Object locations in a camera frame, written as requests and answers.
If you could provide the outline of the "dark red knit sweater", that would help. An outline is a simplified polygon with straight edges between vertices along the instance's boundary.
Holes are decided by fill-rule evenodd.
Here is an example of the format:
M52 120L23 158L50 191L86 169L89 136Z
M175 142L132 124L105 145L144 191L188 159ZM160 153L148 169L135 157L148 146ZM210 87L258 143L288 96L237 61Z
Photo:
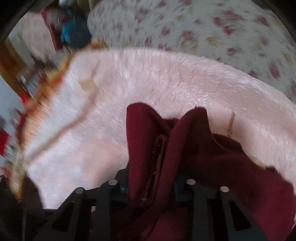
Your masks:
M188 179L212 189L227 186L267 240L285 240L292 231L293 186L276 169L255 164L238 142L212 133L206 109L165 120L147 104L131 104L126 136L128 204L120 240L184 240L186 208L174 186Z

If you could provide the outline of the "pink quilted bedspread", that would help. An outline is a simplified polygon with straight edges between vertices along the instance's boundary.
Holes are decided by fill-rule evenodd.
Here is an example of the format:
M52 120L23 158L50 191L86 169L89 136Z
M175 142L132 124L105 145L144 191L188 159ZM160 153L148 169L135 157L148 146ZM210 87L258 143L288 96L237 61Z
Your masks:
M295 183L295 104L275 88L221 62L181 53L96 50L80 56L78 67L86 60L99 63L93 118L110 142L97 187L127 165L126 108L135 102L162 118L204 107L212 132L230 136L248 156Z

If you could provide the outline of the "orange red yellow blanket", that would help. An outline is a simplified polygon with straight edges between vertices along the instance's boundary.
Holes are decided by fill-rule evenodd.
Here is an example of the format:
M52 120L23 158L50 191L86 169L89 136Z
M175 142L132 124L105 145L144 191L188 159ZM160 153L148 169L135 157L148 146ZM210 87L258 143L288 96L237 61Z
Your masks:
M16 120L13 150L6 150L2 172L17 199L25 195L25 177L36 185L46 207L57 207L76 187L97 187L110 142L94 120L99 63L77 65L80 56L106 50L102 40L66 54L46 69L40 86Z

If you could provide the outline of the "blue plastic bag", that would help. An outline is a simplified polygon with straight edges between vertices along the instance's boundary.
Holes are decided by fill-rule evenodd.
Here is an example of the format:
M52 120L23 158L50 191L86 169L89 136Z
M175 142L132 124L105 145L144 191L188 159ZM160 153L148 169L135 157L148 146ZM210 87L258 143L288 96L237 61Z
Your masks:
M74 49L85 47L92 39L86 18L74 16L62 27L60 40Z

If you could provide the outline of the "floral white duvet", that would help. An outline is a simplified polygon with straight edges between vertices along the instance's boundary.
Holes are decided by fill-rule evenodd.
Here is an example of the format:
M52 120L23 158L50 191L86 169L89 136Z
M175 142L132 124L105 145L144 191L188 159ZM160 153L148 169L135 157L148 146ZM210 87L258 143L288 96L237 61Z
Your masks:
M214 59L295 101L295 40L261 1L100 1L87 23L109 47Z

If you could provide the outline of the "floral fabric at left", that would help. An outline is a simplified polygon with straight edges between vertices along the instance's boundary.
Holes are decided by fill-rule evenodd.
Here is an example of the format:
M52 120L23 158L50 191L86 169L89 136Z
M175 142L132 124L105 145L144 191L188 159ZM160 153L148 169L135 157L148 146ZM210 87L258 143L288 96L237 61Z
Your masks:
M40 13L26 13L14 29L37 59L46 60L56 53L50 31Z

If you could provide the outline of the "red hanging cloth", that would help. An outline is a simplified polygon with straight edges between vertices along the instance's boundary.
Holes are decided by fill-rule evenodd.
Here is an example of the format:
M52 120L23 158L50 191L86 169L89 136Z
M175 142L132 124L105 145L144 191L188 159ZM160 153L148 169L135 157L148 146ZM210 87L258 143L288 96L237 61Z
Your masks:
M55 50L57 51L57 50L62 49L64 44L60 40L60 32L56 31L55 27L47 22L47 13L48 12L47 12L46 8L43 8L41 10L41 16L45 22L46 27L49 29L51 39L53 42L53 46L54 46Z

